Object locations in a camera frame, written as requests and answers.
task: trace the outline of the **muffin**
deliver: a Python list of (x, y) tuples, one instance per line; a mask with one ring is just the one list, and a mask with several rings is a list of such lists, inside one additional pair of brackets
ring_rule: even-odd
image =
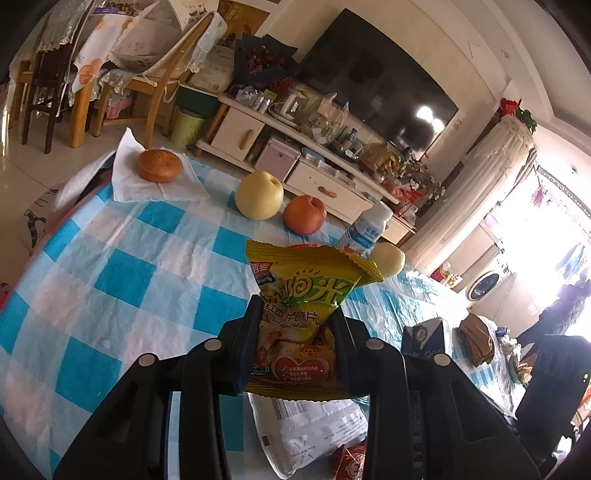
[(138, 157), (138, 172), (144, 180), (166, 183), (182, 171), (180, 158), (168, 150), (146, 150)]

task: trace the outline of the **drawer handle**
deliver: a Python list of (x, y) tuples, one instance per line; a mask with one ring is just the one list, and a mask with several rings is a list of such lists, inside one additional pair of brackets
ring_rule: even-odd
[(318, 191), (320, 193), (324, 193), (326, 196), (335, 199), (336, 198), (336, 193), (335, 192), (331, 192), (330, 190), (326, 190), (326, 188), (324, 188), (322, 185), (320, 187), (318, 187)]
[(246, 133), (244, 134), (244, 137), (242, 137), (242, 141), (240, 142), (240, 150), (244, 150), (246, 148), (246, 145), (248, 145), (248, 142), (251, 139), (251, 137), (254, 135), (254, 132), (255, 131), (253, 129), (246, 131)]

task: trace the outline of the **tv stand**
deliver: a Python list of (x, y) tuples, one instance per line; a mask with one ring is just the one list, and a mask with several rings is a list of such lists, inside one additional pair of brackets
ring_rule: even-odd
[[(194, 152), (196, 156), (205, 150), (246, 171), (254, 171), (254, 166), (245, 161), (246, 155), (262, 128), (268, 125), (347, 171), (356, 183), (356, 188), (353, 188), (340, 179), (324, 174), (314, 164), (301, 158), (286, 181), (282, 182), (288, 192), (318, 197), (329, 213), (346, 223), (352, 223), (361, 212), (371, 208), (372, 202), (363, 193), (378, 200), (386, 198), (394, 204), (398, 203), (396, 197), (362, 172), (357, 165), (340, 158), (296, 129), (267, 113), (244, 106), (224, 93), (217, 95), (217, 98), (221, 105), (206, 135), (197, 142)], [(415, 232), (414, 227), (406, 220), (394, 216), (388, 222), (383, 237), (400, 246)]]

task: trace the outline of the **pink box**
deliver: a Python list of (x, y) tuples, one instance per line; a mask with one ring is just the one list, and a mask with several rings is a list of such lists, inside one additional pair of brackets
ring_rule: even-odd
[(255, 168), (267, 171), (284, 181), (300, 155), (301, 151), (297, 146), (276, 135), (271, 135), (255, 163)]

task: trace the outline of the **small round fruit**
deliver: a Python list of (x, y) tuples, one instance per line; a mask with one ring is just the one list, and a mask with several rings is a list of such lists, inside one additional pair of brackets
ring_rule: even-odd
[(240, 182), (234, 200), (245, 217), (267, 220), (281, 208), (283, 185), (270, 173), (256, 170)]
[(390, 242), (380, 242), (369, 254), (369, 259), (378, 266), (384, 278), (398, 275), (404, 267), (404, 252)]
[(283, 210), (283, 221), (299, 235), (311, 235), (324, 225), (326, 207), (322, 200), (310, 195), (294, 198)]

